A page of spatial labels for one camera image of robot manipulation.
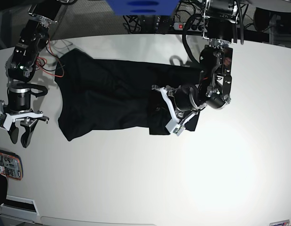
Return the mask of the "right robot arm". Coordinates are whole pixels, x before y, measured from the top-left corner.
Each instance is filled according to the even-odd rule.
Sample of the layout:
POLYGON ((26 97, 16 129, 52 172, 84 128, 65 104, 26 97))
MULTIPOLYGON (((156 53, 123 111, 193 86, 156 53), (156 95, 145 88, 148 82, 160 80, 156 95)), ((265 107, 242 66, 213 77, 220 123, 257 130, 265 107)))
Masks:
POLYGON ((42 111, 31 108, 31 96, 43 97, 48 89, 30 81, 36 72, 39 54, 49 42, 49 25, 55 22, 62 2, 24 0, 23 4, 31 6, 28 12, 31 18, 5 65, 8 101, 0 100, 0 129, 9 134, 13 144, 20 140, 23 148, 27 148, 38 121, 49 120, 42 111))

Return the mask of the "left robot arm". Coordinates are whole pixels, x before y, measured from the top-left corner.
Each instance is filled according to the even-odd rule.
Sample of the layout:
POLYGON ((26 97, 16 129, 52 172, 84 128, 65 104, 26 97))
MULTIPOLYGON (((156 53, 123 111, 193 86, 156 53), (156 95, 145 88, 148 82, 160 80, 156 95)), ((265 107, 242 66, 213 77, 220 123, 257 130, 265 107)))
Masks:
POLYGON ((169 131, 185 124, 207 106, 221 109, 231 101, 231 66, 233 49, 231 43, 244 42, 243 16, 238 0, 204 0, 200 3, 200 14, 192 14, 182 26, 182 43, 190 60, 200 71, 199 84, 180 85, 178 88, 159 87, 171 119, 169 131), (202 37, 208 44, 196 60, 187 43, 187 32, 192 25, 201 28, 202 37))

